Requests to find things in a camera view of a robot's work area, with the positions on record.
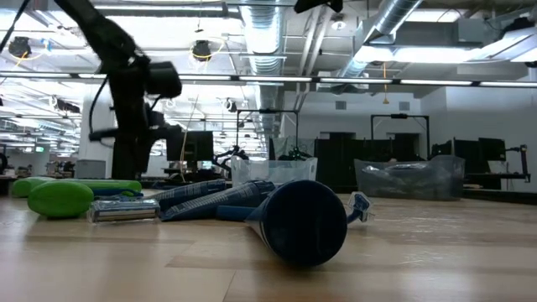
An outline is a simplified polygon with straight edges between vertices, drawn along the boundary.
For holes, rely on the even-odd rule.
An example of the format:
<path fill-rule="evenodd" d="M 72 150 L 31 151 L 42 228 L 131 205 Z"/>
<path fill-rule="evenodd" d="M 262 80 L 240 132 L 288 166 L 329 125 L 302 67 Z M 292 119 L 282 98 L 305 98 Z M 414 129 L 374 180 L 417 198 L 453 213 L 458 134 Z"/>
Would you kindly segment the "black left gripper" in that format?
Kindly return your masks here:
<path fill-rule="evenodd" d="M 116 65 L 106 73 L 104 82 L 109 85 L 112 107 L 117 119 L 116 128 L 96 130 L 89 125 L 88 138 L 100 141 L 104 138 L 117 139 L 113 145 L 112 178 L 115 180 L 135 180 L 137 177 L 136 148 L 129 140 L 149 136 L 154 128 L 164 125 L 162 117 L 154 116 L 154 104 L 149 105 L 144 98 L 152 96 L 156 102 L 166 99 L 149 95 L 145 91 L 145 78 L 148 65 L 153 63 L 147 58 L 137 58 L 127 65 Z M 164 177 L 169 167 L 164 140 L 158 140 L 151 148 L 142 151 L 139 165 L 142 177 Z"/>

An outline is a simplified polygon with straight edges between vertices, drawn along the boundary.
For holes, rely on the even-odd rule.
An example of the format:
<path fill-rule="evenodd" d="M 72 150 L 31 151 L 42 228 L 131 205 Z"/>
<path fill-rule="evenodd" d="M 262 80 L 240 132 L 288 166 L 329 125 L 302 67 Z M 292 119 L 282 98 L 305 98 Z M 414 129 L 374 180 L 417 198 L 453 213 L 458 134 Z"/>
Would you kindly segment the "dark blue toiletry tube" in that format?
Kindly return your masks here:
<path fill-rule="evenodd" d="M 156 200 L 159 203 L 160 210 L 166 211 L 172 206 L 217 193 L 226 188 L 227 184 L 225 180 L 209 180 L 164 190 L 154 195 L 146 196 L 146 199 Z"/>
<path fill-rule="evenodd" d="M 347 236 L 347 215 L 326 185 L 297 180 L 281 185 L 245 222 L 284 263 L 311 268 L 338 254 Z"/>

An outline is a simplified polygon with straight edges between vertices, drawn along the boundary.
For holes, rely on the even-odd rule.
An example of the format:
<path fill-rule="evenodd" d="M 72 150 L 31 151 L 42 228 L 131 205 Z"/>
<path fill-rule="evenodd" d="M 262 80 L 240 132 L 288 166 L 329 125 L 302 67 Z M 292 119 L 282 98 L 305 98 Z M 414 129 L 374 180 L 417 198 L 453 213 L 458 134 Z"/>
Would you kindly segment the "green travel bottle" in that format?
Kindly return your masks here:
<path fill-rule="evenodd" d="M 28 207 L 48 218 L 74 218 L 86 213 L 94 200 L 86 185 L 71 181 L 50 181 L 31 190 Z"/>
<path fill-rule="evenodd" d="M 52 180 L 55 180 L 55 178 L 45 176 L 31 176 L 17 179 L 13 183 L 11 194 L 16 198 L 26 198 L 29 196 L 33 188 Z"/>
<path fill-rule="evenodd" d="M 143 196 L 143 187 L 136 180 L 63 179 L 61 182 L 72 182 L 85 185 L 93 191 L 94 195 Z"/>

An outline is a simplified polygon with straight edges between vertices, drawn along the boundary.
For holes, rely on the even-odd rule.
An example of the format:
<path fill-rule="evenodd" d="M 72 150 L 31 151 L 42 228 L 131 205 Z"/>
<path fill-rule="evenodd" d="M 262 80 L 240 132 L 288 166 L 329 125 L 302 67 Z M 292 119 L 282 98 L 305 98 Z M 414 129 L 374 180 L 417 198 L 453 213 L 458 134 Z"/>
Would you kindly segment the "black packets pile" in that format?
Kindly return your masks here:
<path fill-rule="evenodd" d="M 236 187 L 195 198 L 166 211 L 160 211 L 161 221 L 186 221 L 216 217 L 218 206 L 257 207 L 275 190 L 276 186 L 269 181 L 250 180 Z"/>

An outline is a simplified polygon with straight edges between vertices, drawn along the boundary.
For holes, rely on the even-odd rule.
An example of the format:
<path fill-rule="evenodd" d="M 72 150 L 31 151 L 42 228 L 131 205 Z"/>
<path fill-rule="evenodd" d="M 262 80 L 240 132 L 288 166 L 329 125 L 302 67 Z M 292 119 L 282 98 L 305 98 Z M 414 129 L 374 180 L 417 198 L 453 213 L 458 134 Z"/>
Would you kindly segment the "white background box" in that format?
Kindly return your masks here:
<path fill-rule="evenodd" d="M 77 179 L 105 179 L 107 163 L 104 160 L 78 159 L 75 165 Z"/>

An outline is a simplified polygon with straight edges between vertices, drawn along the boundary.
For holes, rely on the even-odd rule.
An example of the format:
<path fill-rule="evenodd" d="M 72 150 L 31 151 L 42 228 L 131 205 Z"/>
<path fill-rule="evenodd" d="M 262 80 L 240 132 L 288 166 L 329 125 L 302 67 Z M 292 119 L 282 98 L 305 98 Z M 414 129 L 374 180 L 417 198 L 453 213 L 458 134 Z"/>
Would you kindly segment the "black computer monitor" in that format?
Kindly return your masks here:
<path fill-rule="evenodd" d="M 214 156 L 213 133 L 209 131 L 169 133 L 166 138 L 166 153 L 169 161 L 211 161 Z"/>

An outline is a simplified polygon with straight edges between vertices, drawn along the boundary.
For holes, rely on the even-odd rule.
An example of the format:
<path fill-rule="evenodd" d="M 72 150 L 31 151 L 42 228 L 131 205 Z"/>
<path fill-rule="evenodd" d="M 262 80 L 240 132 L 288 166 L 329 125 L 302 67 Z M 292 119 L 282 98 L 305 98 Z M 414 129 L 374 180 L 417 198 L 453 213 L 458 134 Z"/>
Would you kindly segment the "long ceiling light strip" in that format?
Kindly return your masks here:
<path fill-rule="evenodd" d="M 104 75 L 89 73 L 0 71 L 1 78 L 57 79 L 57 80 L 103 80 Z M 321 83 L 386 86 L 462 86 L 490 88 L 537 89 L 537 81 L 459 81 L 423 80 L 399 78 L 342 78 L 319 76 L 276 76 L 276 75 L 179 75 L 181 81 L 195 82 L 254 82 L 254 83 Z"/>

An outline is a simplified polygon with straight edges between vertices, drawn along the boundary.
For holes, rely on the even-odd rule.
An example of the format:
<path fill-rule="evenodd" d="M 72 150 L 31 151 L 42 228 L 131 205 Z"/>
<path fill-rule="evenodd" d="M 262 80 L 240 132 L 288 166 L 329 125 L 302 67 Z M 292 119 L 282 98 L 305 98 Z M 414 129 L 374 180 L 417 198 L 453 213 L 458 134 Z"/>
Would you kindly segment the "clear plastic bin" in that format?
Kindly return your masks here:
<path fill-rule="evenodd" d="M 239 186 L 250 180 L 263 180 L 282 185 L 294 180 L 315 180 L 317 158 L 304 161 L 264 160 L 252 161 L 232 157 L 232 186 Z"/>

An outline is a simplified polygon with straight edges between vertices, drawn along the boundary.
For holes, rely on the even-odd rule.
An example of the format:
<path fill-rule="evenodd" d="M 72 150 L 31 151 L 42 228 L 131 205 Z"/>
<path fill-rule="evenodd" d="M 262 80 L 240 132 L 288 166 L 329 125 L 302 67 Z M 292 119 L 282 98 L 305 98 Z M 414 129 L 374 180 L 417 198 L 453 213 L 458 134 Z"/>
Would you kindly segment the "crumpled clear plastic bag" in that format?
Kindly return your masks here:
<path fill-rule="evenodd" d="M 465 160 L 438 155 L 429 161 L 354 161 L 357 188 L 367 196 L 412 200 L 460 200 Z"/>

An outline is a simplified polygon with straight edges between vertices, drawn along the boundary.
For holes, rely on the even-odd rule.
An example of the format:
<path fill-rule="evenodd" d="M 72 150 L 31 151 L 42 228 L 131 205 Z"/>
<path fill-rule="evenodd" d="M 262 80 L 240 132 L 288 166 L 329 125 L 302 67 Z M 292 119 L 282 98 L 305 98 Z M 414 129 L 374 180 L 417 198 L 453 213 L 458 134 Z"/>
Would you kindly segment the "black background monitors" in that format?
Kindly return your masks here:
<path fill-rule="evenodd" d="M 446 143 L 434 144 L 430 158 L 437 155 L 454 155 L 465 161 L 466 174 L 490 174 L 491 161 L 506 160 L 505 142 L 499 138 L 463 140 L 453 138 Z"/>

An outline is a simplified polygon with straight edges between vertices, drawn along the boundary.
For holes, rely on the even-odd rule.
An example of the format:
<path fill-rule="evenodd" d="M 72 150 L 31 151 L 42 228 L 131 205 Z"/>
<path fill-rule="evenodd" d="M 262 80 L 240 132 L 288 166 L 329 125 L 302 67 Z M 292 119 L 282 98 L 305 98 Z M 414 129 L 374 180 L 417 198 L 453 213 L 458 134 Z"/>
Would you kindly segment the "silver ceiling duct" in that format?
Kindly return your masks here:
<path fill-rule="evenodd" d="M 281 76 L 284 68 L 283 32 L 284 10 L 269 0 L 248 0 L 241 6 L 244 22 L 244 39 L 249 64 L 254 76 Z M 282 84 L 261 83 L 255 89 L 258 109 L 282 110 L 284 88 Z"/>
<path fill-rule="evenodd" d="M 337 77 L 356 78 L 375 59 L 368 55 L 368 44 L 393 44 L 396 32 L 423 0 L 383 0 L 378 12 L 358 25 L 354 35 L 355 54 L 337 73 Z"/>

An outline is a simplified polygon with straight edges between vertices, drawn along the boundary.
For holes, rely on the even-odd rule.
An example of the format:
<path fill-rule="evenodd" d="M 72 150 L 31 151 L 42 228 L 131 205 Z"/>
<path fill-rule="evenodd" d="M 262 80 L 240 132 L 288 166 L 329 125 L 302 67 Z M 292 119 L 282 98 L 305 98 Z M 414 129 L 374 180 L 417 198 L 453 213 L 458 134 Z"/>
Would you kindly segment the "black background rig frame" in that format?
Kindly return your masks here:
<path fill-rule="evenodd" d="M 376 117 L 387 117 L 390 119 L 409 119 L 412 118 L 416 121 L 417 118 L 425 120 L 425 137 L 426 137 L 426 156 L 429 157 L 431 154 L 430 146 L 430 116 L 428 115 L 408 115 L 405 113 L 392 113 L 392 114 L 372 114 L 370 115 L 369 125 L 370 125 L 370 142 L 372 146 L 374 145 L 374 119 Z"/>
<path fill-rule="evenodd" d="M 268 159 L 278 159 L 279 155 L 275 153 L 274 139 L 281 134 L 281 123 L 288 114 L 295 116 L 295 148 L 298 148 L 300 112 L 276 108 L 238 109 L 235 119 L 235 144 L 239 144 L 239 132 L 242 125 L 250 122 L 254 126 L 254 132 L 258 139 L 265 147 Z"/>

